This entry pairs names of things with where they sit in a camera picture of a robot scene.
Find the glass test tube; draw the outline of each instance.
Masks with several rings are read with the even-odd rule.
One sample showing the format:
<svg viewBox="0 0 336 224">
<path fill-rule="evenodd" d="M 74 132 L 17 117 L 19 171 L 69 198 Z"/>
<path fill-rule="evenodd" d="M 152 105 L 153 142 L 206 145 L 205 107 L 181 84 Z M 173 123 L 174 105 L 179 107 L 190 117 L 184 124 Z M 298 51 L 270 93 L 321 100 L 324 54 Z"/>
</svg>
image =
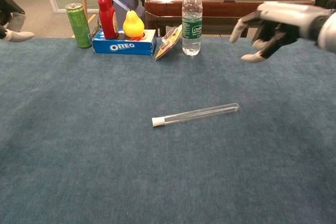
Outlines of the glass test tube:
<svg viewBox="0 0 336 224">
<path fill-rule="evenodd" d="M 219 115 L 219 114 L 236 112 L 239 109 L 240 107 L 238 103 L 231 103 L 231 104 L 225 104 L 225 105 L 220 105 L 220 106 L 201 109 L 201 110 L 193 110 L 193 111 L 183 112 L 179 114 L 166 115 L 166 116 L 161 116 L 158 118 L 152 118 L 152 123 L 153 123 L 153 127 L 156 127 L 160 125 L 166 125 L 166 124 L 184 122 L 184 121 L 193 120 L 193 119 L 205 118 L 211 115 Z"/>
</svg>

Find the robot finger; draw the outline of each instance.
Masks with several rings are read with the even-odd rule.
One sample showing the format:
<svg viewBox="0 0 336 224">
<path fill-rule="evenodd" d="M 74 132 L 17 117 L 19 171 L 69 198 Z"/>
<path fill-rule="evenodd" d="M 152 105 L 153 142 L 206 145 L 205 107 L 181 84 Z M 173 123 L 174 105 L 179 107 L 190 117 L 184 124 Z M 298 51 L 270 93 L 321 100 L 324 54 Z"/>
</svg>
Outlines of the robot finger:
<svg viewBox="0 0 336 224">
<path fill-rule="evenodd" d="M 10 21 L 11 17 L 12 17 L 11 13 L 0 11 L 0 25 L 1 26 L 6 25 Z"/>
<path fill-rule="evenodd" d="M 20 31 L 25 22 L 26 15 L 21 13 L 13 13 L 11 19 L 8 22 L 7 29 L 11 31 Z"/>
<path fill-rule="evenodd" d="M 19 7 L 13 0 L 0 0 L 0 8 L 1 13 L 5 12 L 7 15 L 10 15 L 13 12 L 18 12 L 22 14 L 25 13 L 25 11 L 21 7 Z M 5 24 L 7 24 L 8 21 L 9 19 L 6 20 L 2 18 L 2 22 L 4 22 Z"/>
<path fill-rule="evenodd" d="M 274 36 L 277 26 L 278 24 L 275 22 L 262 21 L 252 39 L 253 47 L 261 49 L 266 46 Z"/>
<path fill-rule="evenodd" d="M 242 34 L 243 30 L 247 28 L 250 23 L 260 21 L 260 13 L 261 11 L 255 11 L 251 14 L 248 14 L 240 18 L 231 33 L 230 42 L 235 43 Z"/>
<path fill-rule="evenodd" d="M 2 40 L 11 42 L 22 42 L 34 37 L 34 34 L 29 31 L 21 31 L 19 33 L 6 29 L 6 37 Z"/>
<path fill-rule="evenodd" d="M 259 63 L 267 60 L 273 55 L 281 46 L 286 44 L 287 35 L 283 32 L 276 32 L 274 37 L 257 53 L 242 56 L 242 60 Z"/>
</svg>

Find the plastic bottle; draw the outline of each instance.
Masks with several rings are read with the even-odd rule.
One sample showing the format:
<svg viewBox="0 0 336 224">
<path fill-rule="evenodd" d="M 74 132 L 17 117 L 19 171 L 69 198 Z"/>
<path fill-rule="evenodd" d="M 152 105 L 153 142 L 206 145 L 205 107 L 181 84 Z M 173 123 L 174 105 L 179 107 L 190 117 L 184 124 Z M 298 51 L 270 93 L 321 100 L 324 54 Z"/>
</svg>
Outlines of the plastic bottle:
<svg viewBox="0 0 336 224">
<path fill-rule="evenodd" d="M 183 0 L 182 49 L 186 55 L 197 55 L 201 49 L 202 0 Z"/>
<path fill-rule="evenodd" d="M 105 39 L 115 39 L 118 36 L 118 23 L 112 0 L 97 0 L 99 5 L 99 17 Z"/>
</svg>

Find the blue box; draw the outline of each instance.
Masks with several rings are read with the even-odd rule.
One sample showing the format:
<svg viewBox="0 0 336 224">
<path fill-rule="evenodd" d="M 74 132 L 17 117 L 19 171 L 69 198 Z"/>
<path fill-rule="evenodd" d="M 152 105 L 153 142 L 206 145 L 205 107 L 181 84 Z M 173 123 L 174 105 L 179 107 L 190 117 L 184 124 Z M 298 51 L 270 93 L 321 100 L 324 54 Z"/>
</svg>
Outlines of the blue box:
<svg viewBox="0 0 336 224">
<path fill-rule="evenodd" d="M 92 39 L 93 49 L 98 54 L 152 55 L 156 46 L 155 30 L 145 30 L 144 34 L 142 40 L 133 40 L 121 30 L 117 39 L 105 39 L 100 30 Z"/>
</svg>

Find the yellow pear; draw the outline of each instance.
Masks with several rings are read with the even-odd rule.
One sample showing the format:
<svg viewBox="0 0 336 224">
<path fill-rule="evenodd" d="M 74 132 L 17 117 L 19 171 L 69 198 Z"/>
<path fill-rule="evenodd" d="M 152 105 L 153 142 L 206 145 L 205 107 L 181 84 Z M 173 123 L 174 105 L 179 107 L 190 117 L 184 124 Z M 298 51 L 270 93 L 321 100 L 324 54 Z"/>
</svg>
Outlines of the yellow pear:
<svg viewBox="0 0 336 224">
<path fill-rule="evenodd" d="M 126 13 L 126 18 L 124 24 L 122 25 L 122 29 L 128 37 L 138 38 L 143 35 L 145 25 L 135 11 L 129 10 Z"/>
</svg>

